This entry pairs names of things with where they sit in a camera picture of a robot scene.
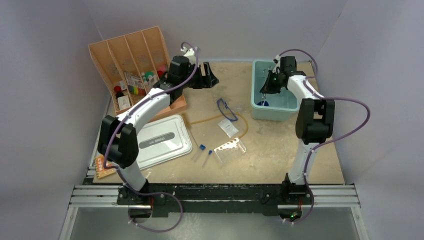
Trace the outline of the blue safety glasses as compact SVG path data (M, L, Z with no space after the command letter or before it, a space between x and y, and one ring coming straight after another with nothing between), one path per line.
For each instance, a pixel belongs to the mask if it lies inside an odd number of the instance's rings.
M238 116L230 109L229 105L223 98L219 98L216 101L216 105L220 113L230 122L236 122L239 120Z

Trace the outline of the metal crucible tongs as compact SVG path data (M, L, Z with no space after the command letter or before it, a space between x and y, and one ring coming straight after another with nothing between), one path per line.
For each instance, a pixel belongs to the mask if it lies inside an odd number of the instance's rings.
M267 77L259 92L262 94L261 101L267 100L267 94L272 95L279 92L277 74L271 68L267 70Z

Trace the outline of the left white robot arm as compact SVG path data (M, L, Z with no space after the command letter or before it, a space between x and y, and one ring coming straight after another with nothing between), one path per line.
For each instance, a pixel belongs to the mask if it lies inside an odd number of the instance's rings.
M219 83L209 63L203 64L205 73L202 73L197 46L182 46L181 51L183 54L172 58L168 71L141 101L124 113L106 115L101 121L97 151L103 155L104 162L112 163L130 190L130 199L138 205L146 203L152 195L137 163L138 133L156 114L181 97L184 89L210 89Z

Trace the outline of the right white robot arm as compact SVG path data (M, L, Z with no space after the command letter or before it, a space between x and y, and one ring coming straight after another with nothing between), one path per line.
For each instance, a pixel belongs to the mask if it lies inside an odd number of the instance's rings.
M300 196L309 196L308 179L318 148L333 134L335 102L325 100L310 84L307 75L297 69L294 56L276 56L275 67L268 71L263 95L290 91L299 103L295 134L299 140L293 165L286 174L280 196L288 204Z

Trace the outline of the graduated cylinder blue base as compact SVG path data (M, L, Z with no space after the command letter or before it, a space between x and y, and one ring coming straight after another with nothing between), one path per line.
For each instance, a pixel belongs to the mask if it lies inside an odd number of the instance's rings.
M269 106L269 103L266 100L265 101L261 100L261 101L259 101L257 103L257 105L258 106L263 106L263 107L268 107Z

